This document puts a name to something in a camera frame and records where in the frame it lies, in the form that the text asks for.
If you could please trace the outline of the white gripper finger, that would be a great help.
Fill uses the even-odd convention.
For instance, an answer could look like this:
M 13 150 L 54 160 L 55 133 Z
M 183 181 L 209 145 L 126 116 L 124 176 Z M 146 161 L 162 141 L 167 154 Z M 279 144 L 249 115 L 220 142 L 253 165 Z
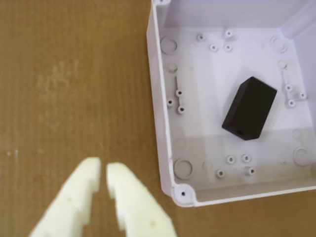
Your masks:
M 92 199 L 99 191 L 100 177 L 100 159 L 84 159 L 62 185 L 30 236 L 82 236 L 83 227 L 90 222 Z
M 171 218 L 125 164 L 106 166 L 107 188 L 115 202 L 118 228 L 127 237 L 176 237 Z

